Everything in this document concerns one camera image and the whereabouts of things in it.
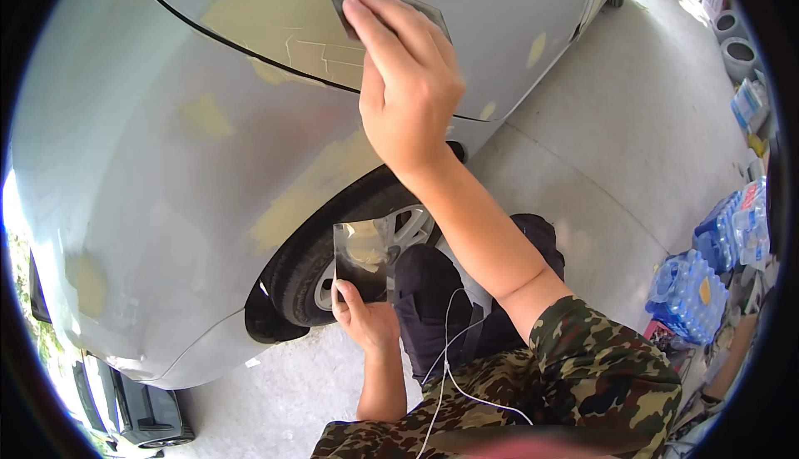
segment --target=concrete floor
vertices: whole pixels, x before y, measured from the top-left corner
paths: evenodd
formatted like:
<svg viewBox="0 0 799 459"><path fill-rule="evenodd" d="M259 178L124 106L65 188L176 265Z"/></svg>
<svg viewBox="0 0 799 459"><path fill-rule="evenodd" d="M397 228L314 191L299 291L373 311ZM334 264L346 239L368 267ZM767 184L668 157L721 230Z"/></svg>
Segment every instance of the concrete floor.
<svg viewBox="0 0 799 459"><path fill-rule="evenodd" d="M469 163L509 214L554 223L576 294L642 332L654 266L744 183L733 87L693 12L692 0L605 7ZM256 361L181 392L197 439L168 457L307 457L326 422L355 418L362 354L338 325Z"/></svg>

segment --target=white earphone cable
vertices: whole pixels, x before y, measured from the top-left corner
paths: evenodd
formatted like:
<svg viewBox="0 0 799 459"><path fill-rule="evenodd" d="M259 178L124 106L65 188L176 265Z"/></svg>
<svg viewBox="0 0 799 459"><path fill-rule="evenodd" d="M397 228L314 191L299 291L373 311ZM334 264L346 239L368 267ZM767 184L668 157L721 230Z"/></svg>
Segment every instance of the white earphone cable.
<svg viewBox="0 0 799 459"><path fill-rule="evenodd" d="M533 424L533 421L531 421L530 418L527 417L527 415L525 415L524 412L522 412L521 410L515 409L513 407L506 407L505 405L486 402L485 400L482 400L480 398L473 397L472 395L470 395L470 394L466 393L465 391L463 391L460 388L460 386L458 386L458 383L454 380L454 377L452 376L452 371L450 370L449 359L447 358L447 349L449 348L449 345L451 345L452 342L454 342L454 340L457 339L461 334L465 333L466 331L468 331L469 329L471 329L475 325L480 324L483 320L485 320L485 317L483 317L479 321L477 321L476 323L467 326L464 330L460 331L450 342L447 342L447 337L448 337L448 335L447 335L447 325L449 324L449 310L452 308L452 299L454 298L454 295L460 290L463 291L463 292L466 292L466 288L464 288L464 287L460 287L460 288L458 288L458 289L456 289L456 290L454 290L452 292L452 295L450 296L450 301L447 304L447 312L444 315L444 341L446 343L445 346L444 346L444 350L442 350L441 353L437 356L437 358L435 358L435 362L430 367L430 370L428 370L427 375L424 377L424 380L422 381L422 384L424 384L427 381L427 378L430 377L430 373L433 371L433 367L435 367L435 364L439 363L439 359L441 358L441 355L444 355L444 373L441 375L441 383L440 383L441 384L441 391L439 393L439 403L435 406L435 412L433 413L433 419L430 421L430 426L427 427L427 434L424 437L424 442L422 442L422 449L419 451L419 455L416 456L416 459L420 459L422 457L422 454L424 454L424 451L427 448L427 441L430 439L430 433L433 431L433 425L435 424L435 418L439 415L439 410L441 410L441 402L444 401L444 384L445 384L445 382L447 382L447 374L449 374L450 380L452 381L452 384L454 384L454 387L458 390L458 392L463 394L465 397L468 397L468 398L470 398L470 399L472 399L472 400L474 400L476 402L480 402L482 404L491 405L492 407L496 407L498 409L504 409L504 410L513 411L516 414L519 414L520 416L524 417L527 420L528 423Z"/></svg>

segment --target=wheel well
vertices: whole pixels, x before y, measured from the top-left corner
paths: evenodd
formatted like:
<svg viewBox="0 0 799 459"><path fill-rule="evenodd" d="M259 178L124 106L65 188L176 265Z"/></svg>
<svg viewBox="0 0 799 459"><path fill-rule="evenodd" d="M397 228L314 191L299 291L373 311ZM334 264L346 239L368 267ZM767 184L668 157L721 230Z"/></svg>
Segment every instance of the wheel well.
<svg viewBox="0 0 799 459"><path fill-rule="evenodd" d="M452 149L455 157L461 163L466 161L466 149L460 142L448 140L447 145ZM286 239L286 242L269 259L261 275L258 277L253 289L250 291L247 302L245 303L245 325L247 332L257 342L274 343L278 341L288 341L297 337L304 336L308 332L308 327L300 327L287 321L275 308L271 294L279 288L276 271L283 268L286 262L295 256L293 250L307 240L308 235L319 231L319 218L321 214L346 214L352 203L351 195L365 189L366 186L375 183L384 183L385 177L375 176L378 172L385 172L386 176L393 176L388 167L378 166L368 172L353 184L347 186L343 191L336 194L325 205L316 210L310 218L305 220L294 233Z"/></svg>

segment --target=plastic water bottle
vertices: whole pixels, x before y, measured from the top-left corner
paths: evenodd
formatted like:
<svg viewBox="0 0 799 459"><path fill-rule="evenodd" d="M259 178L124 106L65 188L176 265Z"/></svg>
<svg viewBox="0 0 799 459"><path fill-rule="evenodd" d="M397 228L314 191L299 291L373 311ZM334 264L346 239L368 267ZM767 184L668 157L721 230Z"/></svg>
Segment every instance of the plastic water bottle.
<svg viewBox="0 0 799 459"><path fill-rule="evenodd" d="M765 212L765 177L747 184L732 217L735 242L742 265L762 268L769 254L769 223Z"/></svg>
<svg viewBox="0 0 799 459"><path fill-rule="evenodd" d="M742 193L736 191L722 199L702 223L694 228L694 249L702 252L704 259L717 274L732 269L738 260L732 217L741 197Z"/></svg>
<svg viewBox="0 0 799 459"><path fill-rule="evenodd" d="M729 296L702 252L691 249L663 260L645 308L686 342L706 345L722 324Z"/></svg>

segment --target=person's right hand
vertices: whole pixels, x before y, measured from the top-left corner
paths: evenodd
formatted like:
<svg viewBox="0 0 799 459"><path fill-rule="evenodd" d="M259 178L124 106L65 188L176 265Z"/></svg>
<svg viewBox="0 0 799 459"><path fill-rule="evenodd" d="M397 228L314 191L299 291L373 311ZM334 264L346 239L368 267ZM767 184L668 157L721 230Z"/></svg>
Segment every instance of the person's right hand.
<svg viewBox="0 0 799 459"><path fill-rule="evenodd" d="M377 154L400 178L451 155L447 126L464 83L441 29L400 0L345 0L344 11L367 49L360 113Z"/></svg>

